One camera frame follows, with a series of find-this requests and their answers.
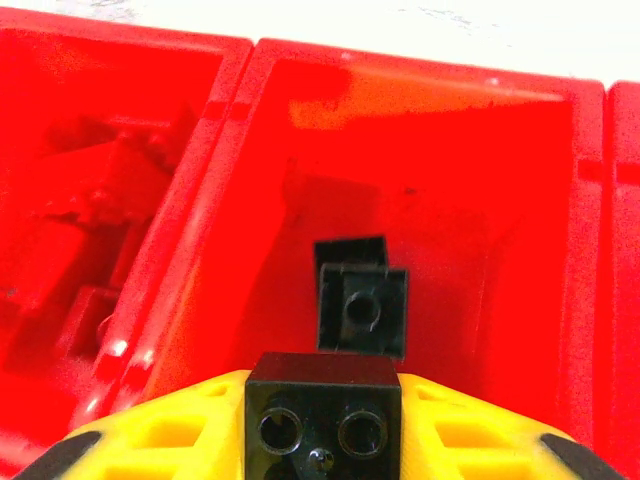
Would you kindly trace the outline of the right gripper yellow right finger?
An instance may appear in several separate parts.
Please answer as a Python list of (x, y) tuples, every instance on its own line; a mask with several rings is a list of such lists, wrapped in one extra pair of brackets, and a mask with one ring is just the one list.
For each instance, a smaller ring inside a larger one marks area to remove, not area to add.
[(565, 432), (431, 380), (398, 375), (402, 479), (622, 479)]

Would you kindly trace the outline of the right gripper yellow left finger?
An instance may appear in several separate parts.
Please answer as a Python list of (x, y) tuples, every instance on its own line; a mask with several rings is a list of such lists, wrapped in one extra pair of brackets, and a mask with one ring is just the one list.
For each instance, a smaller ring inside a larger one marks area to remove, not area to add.
[(242, 479), (236, 370), (103, 417), (54, 443), (17, 479)]

